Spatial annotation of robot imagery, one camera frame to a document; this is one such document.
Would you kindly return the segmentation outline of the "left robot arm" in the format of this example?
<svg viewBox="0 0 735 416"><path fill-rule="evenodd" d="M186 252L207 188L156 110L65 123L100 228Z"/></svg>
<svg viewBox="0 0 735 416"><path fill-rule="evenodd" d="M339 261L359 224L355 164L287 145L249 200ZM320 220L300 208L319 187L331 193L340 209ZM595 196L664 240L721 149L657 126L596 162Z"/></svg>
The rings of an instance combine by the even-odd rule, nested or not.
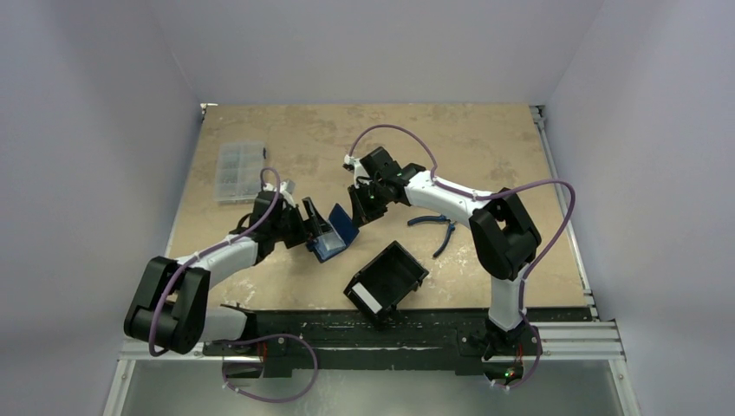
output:
<svg viewBox="0 0 735 416"><path fill-rule="evenodd" d="M261 191L252 211L219 243L147 263L123 332L147 342L152 356L186 354L203 341L224 341L236 354L248 354L258 343L256 315L237 306L209 307L211 288L261 263L278 243L313 245L332 229L310 198L296 204L285 192Z"/></svg>

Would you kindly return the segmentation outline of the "black plastic tray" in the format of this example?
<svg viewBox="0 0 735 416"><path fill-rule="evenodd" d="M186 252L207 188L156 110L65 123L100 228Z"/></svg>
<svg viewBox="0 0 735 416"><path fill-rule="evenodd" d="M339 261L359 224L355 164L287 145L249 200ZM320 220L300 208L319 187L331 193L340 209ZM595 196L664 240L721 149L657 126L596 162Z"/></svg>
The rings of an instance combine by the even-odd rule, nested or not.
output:
<svg viewBox="0 0 735 416"><path fill-rule="evenodd" d="M398 315L399 303L416 291L428 275L429 271L403 245L393 241L353 275L343 294L370 324L383 329ZM362 283L381 304L377 315L352 293L356 283Z"/></svg>

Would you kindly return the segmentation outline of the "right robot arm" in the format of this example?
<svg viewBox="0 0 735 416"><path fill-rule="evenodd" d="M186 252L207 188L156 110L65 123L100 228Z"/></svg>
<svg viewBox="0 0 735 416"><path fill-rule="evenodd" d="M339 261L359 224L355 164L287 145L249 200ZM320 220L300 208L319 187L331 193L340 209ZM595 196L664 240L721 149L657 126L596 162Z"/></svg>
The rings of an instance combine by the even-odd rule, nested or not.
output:
<svg viewBox="0 0 735 416"><path fill-rule="evenodd" d="M528 328L522 279L542 242L520 198L507 188L480 192L443 182L414 163L400 166L383 147L362 158L346 155L343 166L354 179L348 188L354 226L383 217L394 203L436 212L470 230L478 261L491 277L487 350L515 348Z"/></svg>

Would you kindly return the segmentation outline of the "blue card holder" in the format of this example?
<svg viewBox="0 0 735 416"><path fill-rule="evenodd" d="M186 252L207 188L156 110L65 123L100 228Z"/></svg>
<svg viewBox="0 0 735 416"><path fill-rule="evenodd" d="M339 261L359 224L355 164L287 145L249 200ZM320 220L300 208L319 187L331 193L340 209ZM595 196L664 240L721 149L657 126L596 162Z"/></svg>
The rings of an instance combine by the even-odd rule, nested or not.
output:
<svg viewBox="0 0 735 416"><path fill-rule="evenodd" d="M340 204L335 204L324 219L328 222L328 233L306 243L307 249L320 263L345 251L359 234L359 229L352 225L352 218Z"/></svg>

